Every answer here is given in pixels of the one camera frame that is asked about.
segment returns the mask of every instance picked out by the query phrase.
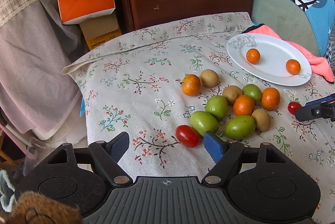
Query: blue gripper pad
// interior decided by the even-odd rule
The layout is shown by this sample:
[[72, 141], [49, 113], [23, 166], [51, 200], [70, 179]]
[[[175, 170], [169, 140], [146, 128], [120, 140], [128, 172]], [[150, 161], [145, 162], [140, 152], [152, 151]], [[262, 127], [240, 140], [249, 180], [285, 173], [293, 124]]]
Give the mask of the blue gripper pad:
[[217, 163], [223, 156], [222, 145], [219, 144], [209, 133], [204, 135], [204, 147], [212, 157], [213, 161]]

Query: mandarin orange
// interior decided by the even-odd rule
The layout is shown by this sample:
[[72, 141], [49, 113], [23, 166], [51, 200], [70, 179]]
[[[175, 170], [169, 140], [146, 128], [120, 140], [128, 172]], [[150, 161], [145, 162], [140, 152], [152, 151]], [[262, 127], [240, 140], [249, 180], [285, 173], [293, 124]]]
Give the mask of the mandarin orange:
[[268, 87], [262, 93], [261, 104], [266, 110], [272, 111], [279, 106], [280, 93], [276, 88]]
[[290, 59], [286, 62], [286, 70], [291, 75], [297, 75], [300, 73], [301, 70], [300, 63], [295, 59]]
[[254, 100], [247, 95], [239, 96], [233, 105], [233, 111], [236, 116], [251, 115], [254, 109]]
[[252, 64], [258, 64], [259, 60], [261, 59], [261, 54], [255, 48], [251, 48], [247, 51], [246, 54], [247, 61]]
[[195, 96], [200, 93], [201, 81], [196, 75], [189, 74], [183, 78], [182, 91], [187, 96]]

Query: green fabric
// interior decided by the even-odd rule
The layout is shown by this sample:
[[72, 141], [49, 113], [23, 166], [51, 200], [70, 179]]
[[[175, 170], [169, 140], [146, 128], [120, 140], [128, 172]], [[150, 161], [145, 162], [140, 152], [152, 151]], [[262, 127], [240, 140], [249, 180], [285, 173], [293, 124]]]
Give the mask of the green fabric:
[[306, 14], [291, 0], [254, 0], [251, 20], [266, 24], [283, 40], [295, 42], [320, 57]]

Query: metal screw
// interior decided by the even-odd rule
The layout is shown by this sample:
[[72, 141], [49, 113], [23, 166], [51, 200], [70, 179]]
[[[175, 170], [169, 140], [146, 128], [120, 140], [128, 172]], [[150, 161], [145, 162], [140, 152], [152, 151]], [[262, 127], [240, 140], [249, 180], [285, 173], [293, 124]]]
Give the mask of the metal screw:
[[221, 178], [218, 176], [208, 176], [205, 178], [205, 181], [210, 184], [217, 184], [221, 181]]
[[114, 182], [117, 184], [125, 184], [128, 183], [130, 179], [127, 176], [117, 176], [114, 178]]

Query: green tomato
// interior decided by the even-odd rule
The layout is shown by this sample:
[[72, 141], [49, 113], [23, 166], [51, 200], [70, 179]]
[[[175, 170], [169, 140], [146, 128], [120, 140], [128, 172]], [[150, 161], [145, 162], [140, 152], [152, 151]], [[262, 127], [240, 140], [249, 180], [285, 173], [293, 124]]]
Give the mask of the green tomato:
[[205, 111], [213, 115], [217, 120], [221, 120], [227, 114], [228, 103], [223, 96], [212, 96], [205, 107]]
[[206, 131], [215, 133], [219, 128], [219, 122], [215, 117], [204, 111], [195, 111], [191, 114], [190, 124], [202, 137]]
[[244, 95], [250, 96], [255, 102], [262, 98], [261, 89], [255, 84], [247, 84], [243, 87], [242, 92]]
[[255, 130], [255, 120], [250, 115], [240, 115], [230, 120], [226, 127], [226, 136], [239, 140], [247, 137]]

